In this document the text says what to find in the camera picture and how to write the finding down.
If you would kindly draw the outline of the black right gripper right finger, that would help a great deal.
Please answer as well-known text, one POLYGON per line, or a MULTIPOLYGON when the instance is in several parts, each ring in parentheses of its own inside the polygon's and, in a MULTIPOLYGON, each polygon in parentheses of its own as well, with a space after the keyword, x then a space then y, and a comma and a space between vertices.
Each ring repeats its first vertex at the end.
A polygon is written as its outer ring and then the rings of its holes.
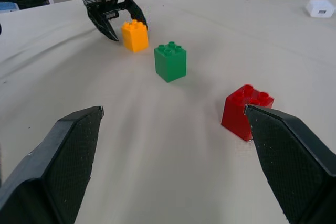
POLYGON ((298 117, 247 105, 257 155, 290 224, 336 224, 336 154, 298 117))

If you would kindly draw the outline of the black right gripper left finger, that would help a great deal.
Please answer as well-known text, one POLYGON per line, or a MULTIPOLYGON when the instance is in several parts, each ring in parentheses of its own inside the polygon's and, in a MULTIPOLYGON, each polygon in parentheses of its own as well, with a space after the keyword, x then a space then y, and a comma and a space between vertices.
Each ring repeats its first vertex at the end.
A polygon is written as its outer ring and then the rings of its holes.
POLYGON ((74 224, 91 178, 101 106, 59 119, 0 186, 0 224, 74 224))

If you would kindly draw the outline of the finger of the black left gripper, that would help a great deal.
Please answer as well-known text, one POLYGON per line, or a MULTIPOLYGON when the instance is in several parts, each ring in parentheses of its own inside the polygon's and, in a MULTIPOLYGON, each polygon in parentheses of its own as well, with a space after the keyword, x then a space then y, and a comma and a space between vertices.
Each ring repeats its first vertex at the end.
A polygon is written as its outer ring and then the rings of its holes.
POLYGON ((89 7, 87 9, 87 14, 98 31, 100 31, 110 40, 119 41, 115 31, 113 30, 110 22, 108 21, 104 13, 102 13, 95 7, 89 7))
POLYGON ((143 23, 144 25, 146 25, 146 28, 148 28, 148 24, 144 13, 134 0, 125 0, 123 4, 124 4, 124 10, 127 10, 129 12, 132 19, 135 19, 138 22, 143 23))

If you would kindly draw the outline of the orange toy brick cube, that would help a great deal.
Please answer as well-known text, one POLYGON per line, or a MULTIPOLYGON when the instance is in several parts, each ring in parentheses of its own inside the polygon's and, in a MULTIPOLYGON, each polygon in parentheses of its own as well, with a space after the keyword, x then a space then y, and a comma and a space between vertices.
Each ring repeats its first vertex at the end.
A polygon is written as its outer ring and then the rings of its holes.
POLYGON ((124 22, 121 26, 123 45, 132 52, 139 52, 149 46, 147 26, 137 20, 124 22))

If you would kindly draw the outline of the green toy brick cube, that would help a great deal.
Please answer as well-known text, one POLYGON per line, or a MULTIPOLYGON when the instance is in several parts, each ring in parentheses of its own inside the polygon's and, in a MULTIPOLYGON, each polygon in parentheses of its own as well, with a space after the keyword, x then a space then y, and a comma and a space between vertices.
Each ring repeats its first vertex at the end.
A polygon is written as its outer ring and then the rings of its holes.
POLYGON ((167 83, 187 74, 187 52, 173 41, 158 45, 154 49, 154 60, 156 73, 167 83))

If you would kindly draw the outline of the red toy brick cube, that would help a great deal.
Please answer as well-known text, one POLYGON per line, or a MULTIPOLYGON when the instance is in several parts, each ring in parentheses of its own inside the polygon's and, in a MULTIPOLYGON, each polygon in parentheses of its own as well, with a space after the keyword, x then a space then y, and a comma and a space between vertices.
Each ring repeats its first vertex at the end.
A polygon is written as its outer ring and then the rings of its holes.
POLYGON ((274 98, 269 93, 259 91, 251 84, 245 84, 226 98, 221 125, 243 141, 248 142, 253 138, 244 114, 245 105, 272 108, 273 103, 274 98))

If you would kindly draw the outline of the white power adapter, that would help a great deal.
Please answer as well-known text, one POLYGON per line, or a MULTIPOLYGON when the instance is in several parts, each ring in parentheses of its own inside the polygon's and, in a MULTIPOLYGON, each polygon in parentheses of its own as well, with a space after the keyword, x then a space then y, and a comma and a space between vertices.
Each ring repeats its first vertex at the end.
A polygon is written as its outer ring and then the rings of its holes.
POLYGON ((329 0, 310 0, 306 5, 306 10, 313 18, 330 18, 335 7, 329 0))

